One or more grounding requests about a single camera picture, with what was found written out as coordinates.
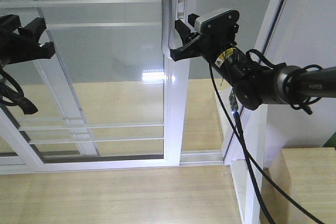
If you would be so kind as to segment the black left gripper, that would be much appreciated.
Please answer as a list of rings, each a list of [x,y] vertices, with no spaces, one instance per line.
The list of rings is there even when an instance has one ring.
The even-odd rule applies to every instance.
[[[1,67],[38,59],[50,59],[55,54],[53,42],[24,44],[20,36],[39,42],[47,29],[45,19],[37,17],[25,27],[18,15],[1,16]]]

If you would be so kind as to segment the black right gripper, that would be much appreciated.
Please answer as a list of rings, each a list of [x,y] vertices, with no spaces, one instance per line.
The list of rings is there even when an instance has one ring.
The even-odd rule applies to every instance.
[[[188,15],[187,22],[192,28],[199,16],[194,13]],[[184,46],[170,50],[173,61],[203,57],[233,87],[252,88],[256,85],[260,65],[237,48],[238,21],[218,35],[203,35],[196,30],[191,32],[180,19],[174,22],[174,27]]]

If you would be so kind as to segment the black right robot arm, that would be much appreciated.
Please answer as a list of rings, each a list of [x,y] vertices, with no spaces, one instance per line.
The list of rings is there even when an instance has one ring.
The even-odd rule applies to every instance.
[[[171,50],[174,61],[203,57],[234,89],[249,110],[261,104],[288,104],[311,114],[309,106],[321,98],[335,97],[335,68],[309,65],[304,68],[271,63],[256,49],[243,53],[235,42],[239,12],[234,9],[198,16],[188,23],[174,22],[183,46]]]

